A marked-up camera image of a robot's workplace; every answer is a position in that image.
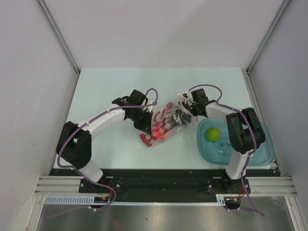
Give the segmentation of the clear zip top bag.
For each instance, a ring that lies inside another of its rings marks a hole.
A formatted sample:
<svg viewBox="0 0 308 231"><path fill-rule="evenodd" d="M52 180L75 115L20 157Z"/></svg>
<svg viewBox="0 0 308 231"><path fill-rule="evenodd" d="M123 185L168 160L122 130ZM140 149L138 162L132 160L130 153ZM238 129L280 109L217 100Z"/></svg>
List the clear zip top bag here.
<svg viewBox="0 0 308 231"><path fill-rule="evenodd" d="M165 134L165 139L163 141L155 141L152 139L151 133L141 133L139 135L139 138L141 142L147 147L147 148L153 148L165 141L167 141L172 136L179 133L181 130L186 128L187 126L191 124L197 124L198 119L197 117L193 116L189 111L187 111L184 107L184 103L186 103L184 97L182 94L177 94L177 100L174 102L167 103L164 107L160 108L158 111L154 112L152 117L152 123L151 123L151 130L153 131L155 128L164 128L167 132ZM189 125L184 126L172 126L169 122L171 115L176 109L180 109L185 111L187 114L192 116L192 122Z"/></svg>

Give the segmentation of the red fake food ball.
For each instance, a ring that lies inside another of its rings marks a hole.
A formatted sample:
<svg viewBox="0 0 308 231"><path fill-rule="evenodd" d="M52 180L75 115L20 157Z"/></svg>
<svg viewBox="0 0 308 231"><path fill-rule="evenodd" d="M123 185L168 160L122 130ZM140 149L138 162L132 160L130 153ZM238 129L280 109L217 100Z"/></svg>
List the red fake food ball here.
<svg viewBox="0 0 308 231"><path fill-rule="evenodd" d="M163 141L165 139L166 130L164 128L155 128L152 133L152 139L155 141Z"/></svg>

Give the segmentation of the green fake food ball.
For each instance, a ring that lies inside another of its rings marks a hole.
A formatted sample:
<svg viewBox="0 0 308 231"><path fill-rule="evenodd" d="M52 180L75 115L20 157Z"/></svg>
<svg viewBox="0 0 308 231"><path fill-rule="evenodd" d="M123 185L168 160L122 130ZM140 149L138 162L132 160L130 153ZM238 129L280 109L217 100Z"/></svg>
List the green fake food ball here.
<svg viewBox="0 0 308 231"><path fill-rule="evenodd" d="M217 142L221 137L220 130L216 127L211 127L206 130L205 137L211 142Z"/></svg>

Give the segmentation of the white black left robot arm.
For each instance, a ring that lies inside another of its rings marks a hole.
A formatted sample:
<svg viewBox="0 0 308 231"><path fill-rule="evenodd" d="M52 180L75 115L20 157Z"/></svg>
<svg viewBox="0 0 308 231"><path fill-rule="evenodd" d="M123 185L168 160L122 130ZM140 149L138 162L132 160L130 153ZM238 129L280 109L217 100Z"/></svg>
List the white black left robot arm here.
<svg viewBox="0 0 308 231"><path fill-rule="evenodd" d="M95 192L102 192L106 188L106 180L102 178L103 171L91 159L92 142L104 129L125 119L132 120L136 129L150 132L154 103L144 94L132 94L113 100L106 111L86 122L65 123L56 147L57 163L64 159L70 164L68 168L77 170L90 180L89 186Z"/></svg>

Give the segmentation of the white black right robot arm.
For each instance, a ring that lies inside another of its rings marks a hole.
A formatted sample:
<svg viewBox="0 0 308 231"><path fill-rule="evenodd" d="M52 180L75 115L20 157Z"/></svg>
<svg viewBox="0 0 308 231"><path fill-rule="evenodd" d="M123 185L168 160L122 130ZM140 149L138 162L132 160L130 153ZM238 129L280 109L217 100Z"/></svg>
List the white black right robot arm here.
<svg viewBox="0 0 308 231"><path fill-rule="evenodd" d="M189 125L198 116L197 147L208 162L225 165L219 186L227 193L244 187L247 166L254 152L266 140L253 108L232 108L215 101L180 102L168 113L171 127Z"/></svg>

